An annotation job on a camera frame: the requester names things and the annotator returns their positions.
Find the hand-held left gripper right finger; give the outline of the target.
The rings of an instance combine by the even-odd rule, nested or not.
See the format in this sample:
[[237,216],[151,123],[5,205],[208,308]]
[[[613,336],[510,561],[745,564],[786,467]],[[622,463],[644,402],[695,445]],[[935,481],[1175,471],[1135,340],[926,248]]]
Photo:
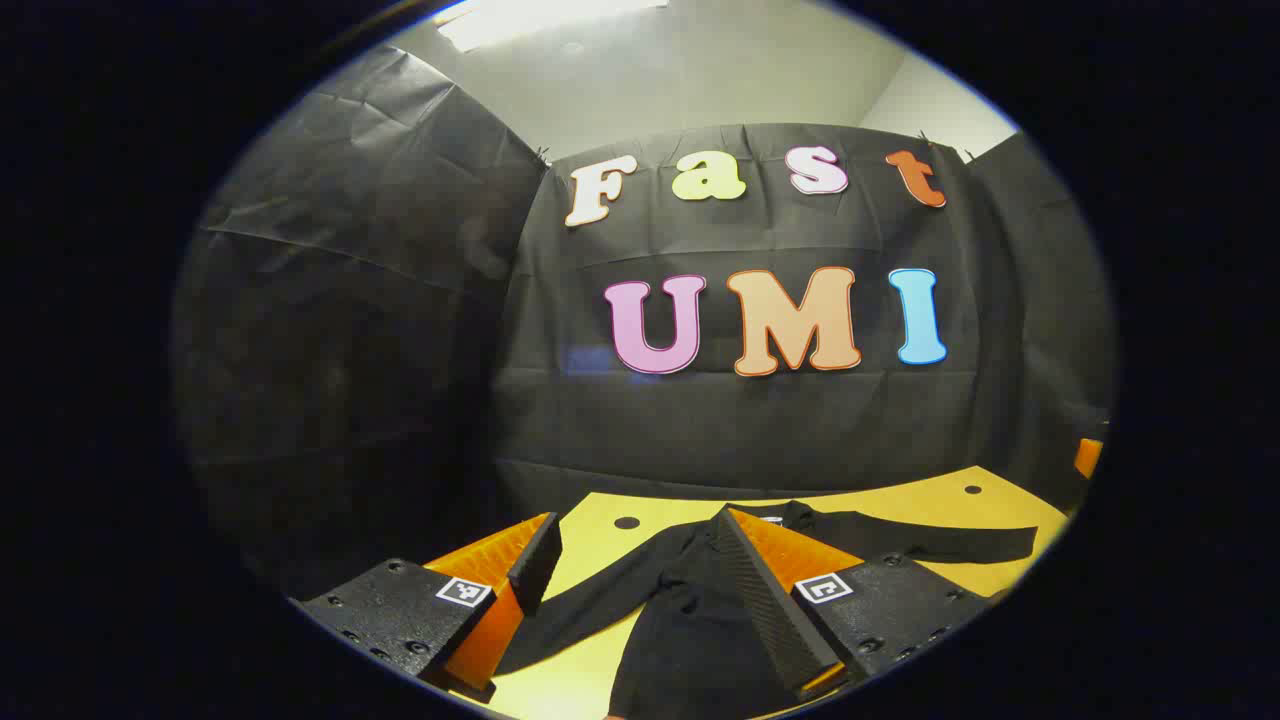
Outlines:
[[716,529],[774,673],[799,701],[891,673],[991,606],[899,553],[861,559],[739,509],[722,509]]

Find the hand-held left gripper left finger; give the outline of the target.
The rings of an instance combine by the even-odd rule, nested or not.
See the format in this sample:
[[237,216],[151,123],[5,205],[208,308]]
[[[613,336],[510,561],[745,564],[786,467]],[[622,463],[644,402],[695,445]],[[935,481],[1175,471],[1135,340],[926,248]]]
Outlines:
[[358,652],[486,703],[556,570],[559,521],[543,512],[425,564],[388,559],[296,606]]

